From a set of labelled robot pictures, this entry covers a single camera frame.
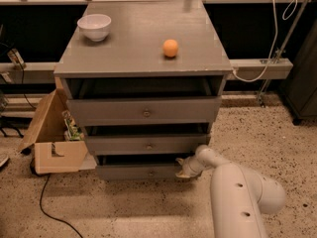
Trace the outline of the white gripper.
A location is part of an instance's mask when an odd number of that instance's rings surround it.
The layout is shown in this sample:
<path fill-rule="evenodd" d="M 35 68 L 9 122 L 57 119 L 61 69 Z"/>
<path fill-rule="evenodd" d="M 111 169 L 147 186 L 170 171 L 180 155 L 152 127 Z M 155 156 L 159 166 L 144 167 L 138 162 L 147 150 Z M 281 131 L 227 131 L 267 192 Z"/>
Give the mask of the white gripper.
<path fill-rule="evenodd" d="M 176 161 L 182 166 L 182 171 L 175 174 L 179 179 L 195 178 L 203 171 L 203 165 L 198 162 L 195 156 L 186 159 L 176 158 Z"/>

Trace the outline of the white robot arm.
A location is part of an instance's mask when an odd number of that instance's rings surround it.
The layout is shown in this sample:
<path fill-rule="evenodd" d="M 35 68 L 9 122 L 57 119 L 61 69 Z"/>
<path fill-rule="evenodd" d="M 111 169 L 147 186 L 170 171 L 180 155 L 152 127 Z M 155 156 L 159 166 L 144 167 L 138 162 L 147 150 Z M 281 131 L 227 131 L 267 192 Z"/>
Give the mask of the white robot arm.
<path fill-rule="evenodd" d="M 262 214 L 278 213 L 285 205 L 282 185 L 255 170 L 224 158 L 206 145 L 186 159 L 178 178 L 190 179 L 213 168 L 210 183 L 215 238 L 268 238 Z"/>

